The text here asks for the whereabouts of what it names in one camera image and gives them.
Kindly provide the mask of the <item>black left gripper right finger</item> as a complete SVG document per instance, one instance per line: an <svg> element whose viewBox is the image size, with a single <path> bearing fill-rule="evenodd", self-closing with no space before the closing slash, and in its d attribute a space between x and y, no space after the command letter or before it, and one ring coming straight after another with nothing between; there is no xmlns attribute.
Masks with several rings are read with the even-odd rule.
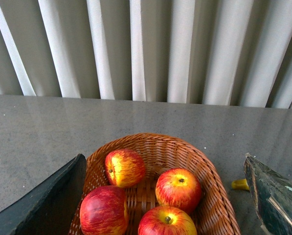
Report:
<svg viewBox="0 0 292 235"><path fill-rule="evenodd" d="M244 174L263 231L267 235L292 235L292 180L249 153Z"/></svg>

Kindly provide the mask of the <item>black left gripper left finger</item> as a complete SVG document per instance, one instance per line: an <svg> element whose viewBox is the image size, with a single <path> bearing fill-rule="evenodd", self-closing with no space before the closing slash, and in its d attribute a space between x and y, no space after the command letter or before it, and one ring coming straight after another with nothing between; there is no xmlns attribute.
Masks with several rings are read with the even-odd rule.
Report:
<svg viewBox="0 0 292 235"><path fill-rule="evenodd" d="M75 158L0 212L0 235L66 235L83 194L86 158Z"/></svg>

